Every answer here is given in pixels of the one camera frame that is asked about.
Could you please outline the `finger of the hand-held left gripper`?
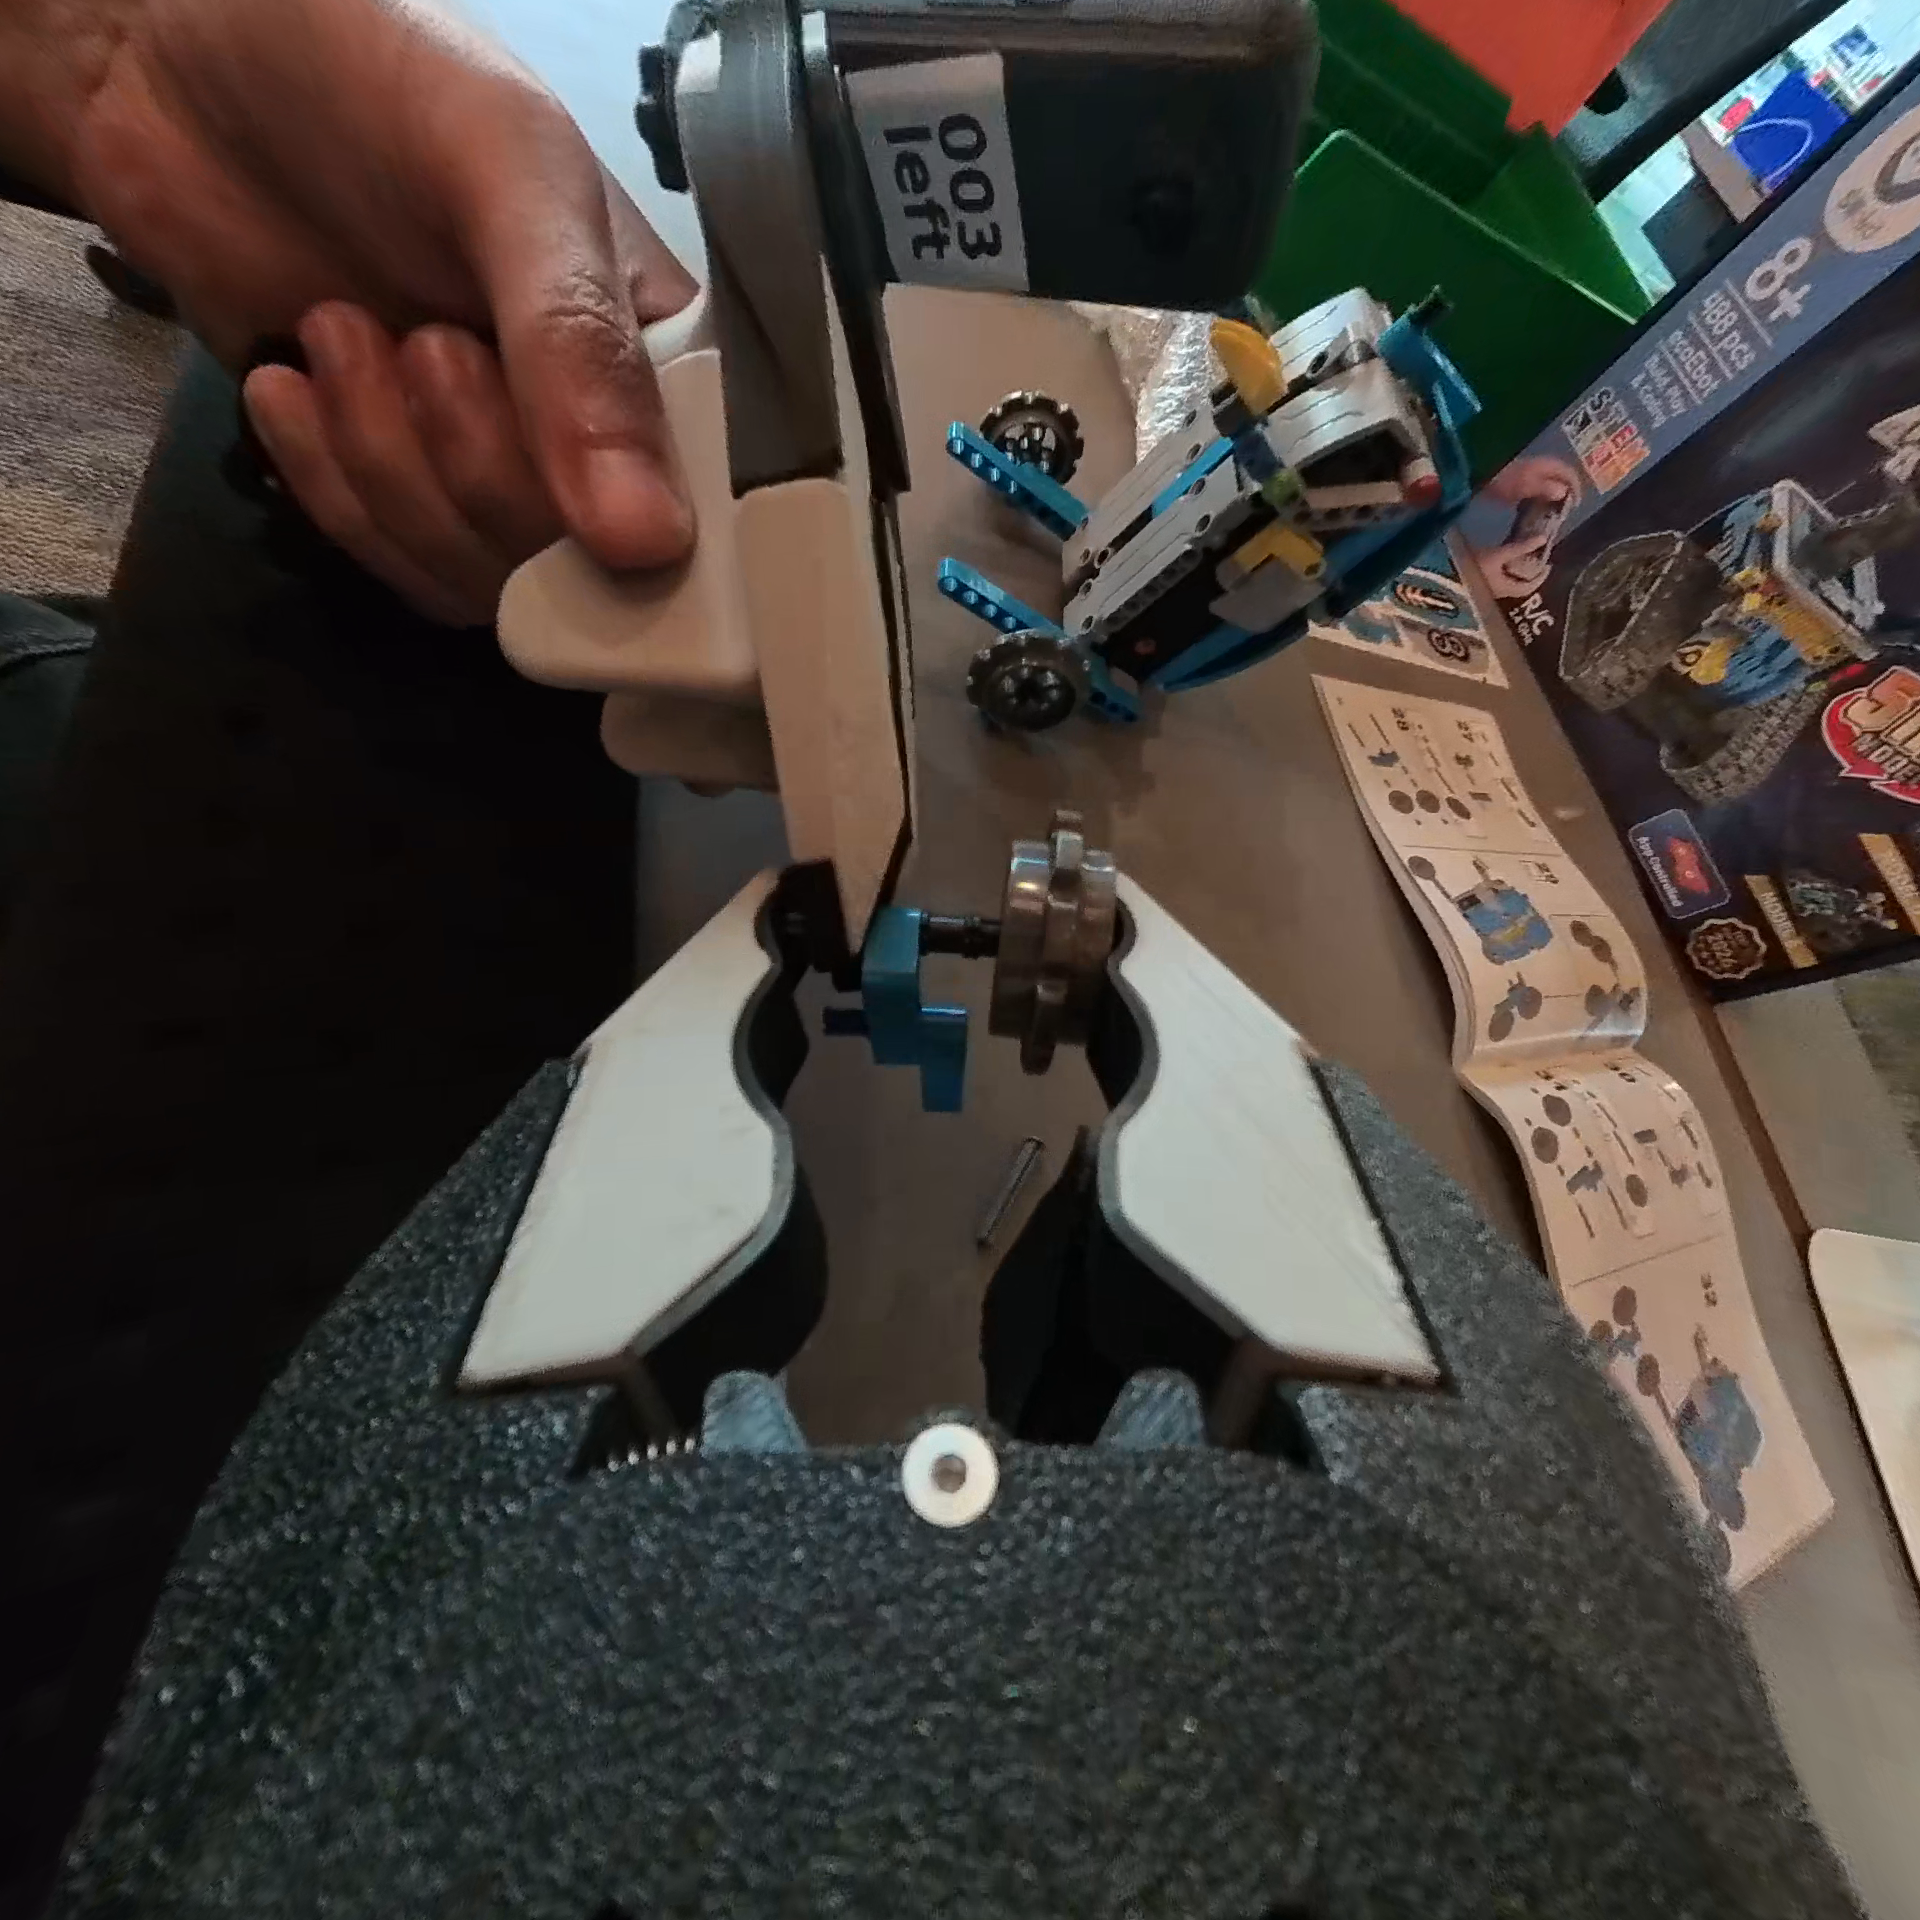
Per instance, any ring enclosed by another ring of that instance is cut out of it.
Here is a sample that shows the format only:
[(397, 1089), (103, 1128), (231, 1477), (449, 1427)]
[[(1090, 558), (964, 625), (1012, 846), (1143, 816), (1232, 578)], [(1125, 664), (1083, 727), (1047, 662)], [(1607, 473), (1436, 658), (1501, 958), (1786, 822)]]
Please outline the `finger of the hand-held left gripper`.
[(803, 477), (735, 503), (785, 882), (811, 964), (857, 964), (918, 832), (913, 664), (893, 506)]

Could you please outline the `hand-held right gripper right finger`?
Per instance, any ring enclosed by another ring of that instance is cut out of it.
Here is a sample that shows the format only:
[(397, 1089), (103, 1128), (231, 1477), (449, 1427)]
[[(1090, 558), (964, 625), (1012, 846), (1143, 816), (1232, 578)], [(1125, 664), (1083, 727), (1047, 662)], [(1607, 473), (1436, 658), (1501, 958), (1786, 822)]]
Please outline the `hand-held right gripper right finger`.
[(1110, 1237), (1297, 1374), (1439, 1385), (1313, 1050), (1140, 882), (1117, 877), (1115, 897), (1083, 1045), (1106, 1102), (1094, 1194)]

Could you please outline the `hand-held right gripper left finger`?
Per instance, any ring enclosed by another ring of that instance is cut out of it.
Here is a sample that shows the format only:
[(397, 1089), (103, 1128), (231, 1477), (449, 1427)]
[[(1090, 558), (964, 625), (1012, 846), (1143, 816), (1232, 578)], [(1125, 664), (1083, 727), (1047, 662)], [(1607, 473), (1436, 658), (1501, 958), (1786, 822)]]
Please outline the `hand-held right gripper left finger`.
[(785, 1112), (811, 1045), (783, 882), (748, 881), (574, 1053), (459, 1390), (783, 1381), (803, 1355), (829, 1259)]

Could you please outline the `grey toy gear wheel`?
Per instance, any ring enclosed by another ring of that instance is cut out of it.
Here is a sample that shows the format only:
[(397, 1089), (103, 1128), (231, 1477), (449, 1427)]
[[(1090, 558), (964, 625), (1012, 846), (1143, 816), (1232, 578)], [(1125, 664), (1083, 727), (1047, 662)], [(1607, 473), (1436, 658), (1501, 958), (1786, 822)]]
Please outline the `grey toy gear wheel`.
[(1043, 838), (1010, 852), (992, 970), (988, 1032), (1017, 1045), (1020, 1072), (1083, 1046), (1117, 941), (1117, 864), (1083, 813), (1058, 806)]

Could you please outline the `blue toy beam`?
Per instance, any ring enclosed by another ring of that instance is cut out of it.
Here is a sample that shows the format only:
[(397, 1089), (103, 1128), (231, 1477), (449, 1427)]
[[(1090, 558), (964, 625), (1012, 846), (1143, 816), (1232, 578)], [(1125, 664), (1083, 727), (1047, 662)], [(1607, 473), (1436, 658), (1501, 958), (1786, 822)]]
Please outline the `blue toy beam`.
[(969, 1010), (923, 999), (923, 931), (929, 914), (908, 905), (876, 911), (860, 961), (860, 1004), (823, 1006), (824, 1038), (860, 1038), (880, 1071), (913, 1071), (929, 1115), (964, 1112)]

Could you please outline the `grey desk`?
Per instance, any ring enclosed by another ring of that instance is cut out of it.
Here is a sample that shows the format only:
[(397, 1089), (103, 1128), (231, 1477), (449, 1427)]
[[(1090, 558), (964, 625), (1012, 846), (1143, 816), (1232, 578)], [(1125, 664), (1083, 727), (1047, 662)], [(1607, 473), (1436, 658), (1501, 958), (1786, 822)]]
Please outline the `grey desk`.
[[(898, 287), (889, 295), (913, 490), (899, 506), (918, 648), (919, 841), (905, 895), (988, 914), (1010, 843), (1076, 806), (1188, 931), (1319, 1053), (1356, 1071), (1393, 1122), (1465, 1188), (1530, 1259), (1540, 1255), (1517, 1157), (1452, 1072), (1452, 996), (1423, 930), (1379, 864), (1313, 694), (1313, 672), (1419, 690), (1432, 672), (1303, 642), (1235, 683), (1166, 703), (1132, 731), (1071, 724), (1020, 744), (987, 733), (964, 700), (978, 625), (941, 602), (955, 555), (1056, 608), (1051, 550), (945, 458), (949, 420), (1010, 392), (1076, 407), (1097, 490), (1129, 466), (1136, 420), (1115, 359), (1067, 307)], [(1824, 1528), (1740, 1605), (1807, 1802), (1875, 1917), (1918, 1914), (1918, 1595), (1869, 1451), (1836, 1377), (1803, 1262), (1806, 1229), (1715, 1019), (1694, 999), (1628, 854), (1501, 637), (1504, 690), (1484, 703), (1520, 769), (1638, 948), (1651, 989), (1643, 1053), (1708, 1118), (1727, 1180), (1751, 1300), (1773, 1367), (1833, 1496)], [(981, 1296), (992, 1255), (974, 1246), (1020, 1140), (1061, 1167), (1097, 1115), (1083, 1055), (1025, 1079), (987, 1038), (987, 983), (929, 967), (933, 1000), (974, 1010), (969, 1104), (923, 1115), (910, 1072), (876, 1072), (869, 1046), (816, 1042), (787, 1112), (829, 1234), (829, 1306), (787, 1371), (814, 1443), (890, 1443), (933, 1408), (982, 1407)]]

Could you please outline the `person's left hand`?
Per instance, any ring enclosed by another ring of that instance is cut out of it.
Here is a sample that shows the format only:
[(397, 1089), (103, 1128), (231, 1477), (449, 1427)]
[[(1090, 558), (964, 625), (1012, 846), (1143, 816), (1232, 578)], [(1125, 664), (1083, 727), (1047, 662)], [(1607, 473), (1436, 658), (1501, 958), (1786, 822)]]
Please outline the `person's left hand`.
[(6, 3), (2, 172), (163, 287), (282, 493), (416, 614), (492, 625), (564, 537), (691, 555), (643, 333), (692, 277), (433, 3)]

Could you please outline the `bubble wrap bag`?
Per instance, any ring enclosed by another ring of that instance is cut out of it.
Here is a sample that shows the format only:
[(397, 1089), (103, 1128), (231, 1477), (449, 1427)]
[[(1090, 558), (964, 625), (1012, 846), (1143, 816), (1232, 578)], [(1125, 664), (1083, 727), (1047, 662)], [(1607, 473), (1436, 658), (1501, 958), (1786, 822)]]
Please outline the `bubble wrap bag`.
[(1225, 368), (1214, 352), (1215, 315), (1081, 303), (1079, 315), (1113, 349), (1143, 460), (1194, 408), (1205, 408)]

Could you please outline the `small grey axle pin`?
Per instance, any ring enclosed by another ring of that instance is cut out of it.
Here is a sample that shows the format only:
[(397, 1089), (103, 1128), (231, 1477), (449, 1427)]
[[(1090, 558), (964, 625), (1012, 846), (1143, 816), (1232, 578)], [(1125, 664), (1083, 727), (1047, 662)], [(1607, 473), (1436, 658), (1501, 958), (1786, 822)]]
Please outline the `small grey axle pin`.
[(992, 1186), (992, 1194), (978, 1217), (974, 1226), (974, 1247), (987, 1250), (994, 1246), (1001, 1229), (1007, 1226), (1010, 1213), (1020, 1201), (1025, 1186), (1043, 1165), (1047, 1147), (1043, 1140), (1025, 1135), (1014, 1145), (1007, 1167)]

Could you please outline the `green plastic bin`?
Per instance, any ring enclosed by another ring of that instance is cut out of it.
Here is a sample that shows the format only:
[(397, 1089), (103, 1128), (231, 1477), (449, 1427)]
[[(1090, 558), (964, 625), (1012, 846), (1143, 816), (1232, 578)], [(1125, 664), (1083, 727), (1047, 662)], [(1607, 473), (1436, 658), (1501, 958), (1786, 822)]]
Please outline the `green plastic bin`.
[(1317, 3), (1319, 72), (1281, 228), (1255, 279), (1290, 312), (1363, 286), (1457, 312), (1498, 279), (1559, 286), (1603, 326), (1651, 295), (1553, 129), (1399, 3)]

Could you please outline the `blue grey brick toy vehicle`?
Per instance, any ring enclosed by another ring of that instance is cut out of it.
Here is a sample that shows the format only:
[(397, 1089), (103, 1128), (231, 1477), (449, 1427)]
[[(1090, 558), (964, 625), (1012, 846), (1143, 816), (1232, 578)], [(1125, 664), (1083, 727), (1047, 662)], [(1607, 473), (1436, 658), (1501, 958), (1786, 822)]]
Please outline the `blue grey brick toy vehicle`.
[(1140, 720), (1146, 694), (1244, 672), (1388, 591), (1465, 512), (1481, 399), (1444, 349), (1444, 287), (1403, 312), (1350, 287), (1265, 333), (1214, 318), (1215, 376), (1097, 501), (1070, 490), (1076, 412), (1040, 392), (949, 458), (1061, 546), (1058, 615), (945, 558), (941, 596), (988, 626), (965, 700), (998, 733)]

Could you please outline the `red plastic bin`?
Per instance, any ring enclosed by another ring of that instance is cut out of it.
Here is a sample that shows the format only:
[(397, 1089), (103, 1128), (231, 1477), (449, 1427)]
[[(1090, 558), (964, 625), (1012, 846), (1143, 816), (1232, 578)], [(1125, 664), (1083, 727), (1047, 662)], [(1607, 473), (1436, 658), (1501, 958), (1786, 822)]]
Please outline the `red plastic bin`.
[(1501, 89), (1514, 134), (1563, 134), (1668, 3), (1393, 3)]

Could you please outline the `building instruction booklet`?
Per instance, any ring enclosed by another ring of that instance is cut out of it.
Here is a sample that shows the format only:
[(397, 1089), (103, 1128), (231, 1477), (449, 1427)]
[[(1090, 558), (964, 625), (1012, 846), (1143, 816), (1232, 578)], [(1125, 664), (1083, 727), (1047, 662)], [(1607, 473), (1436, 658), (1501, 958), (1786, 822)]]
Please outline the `building instruction booklet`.
[(1641, 956), (1492, 713), (1324, 672), (1313, 690), (1448, 973), (1455, 1079), (1517, 1157), (1550, 1280), (1744, 1591), (1833, 1502), (1764, 1349), (1711, 1128), (1641, 1053)]

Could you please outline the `blue white sticker sheet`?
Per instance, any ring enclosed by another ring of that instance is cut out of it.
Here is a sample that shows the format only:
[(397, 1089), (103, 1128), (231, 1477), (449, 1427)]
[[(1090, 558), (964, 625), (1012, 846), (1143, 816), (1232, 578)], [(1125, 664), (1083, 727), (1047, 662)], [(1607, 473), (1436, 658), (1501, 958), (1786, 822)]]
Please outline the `blue white sticker sheet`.
[(1459, 683), (1508, 688), (1495, 629), (1474, 599), (1452, 535), (1432, 542), (1405, 572), (1350, 614), (1337, 621), (1313, 621), (1309, 637)]

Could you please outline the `dark blue toy kit box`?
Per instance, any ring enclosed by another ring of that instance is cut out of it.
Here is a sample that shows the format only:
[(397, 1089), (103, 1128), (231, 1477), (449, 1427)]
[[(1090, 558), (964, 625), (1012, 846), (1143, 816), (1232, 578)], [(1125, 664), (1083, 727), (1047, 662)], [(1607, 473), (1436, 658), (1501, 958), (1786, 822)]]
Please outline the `dark blue toy kit box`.
[(1918, 961), (1918, 75), (1459, 537), (1714, 999)]

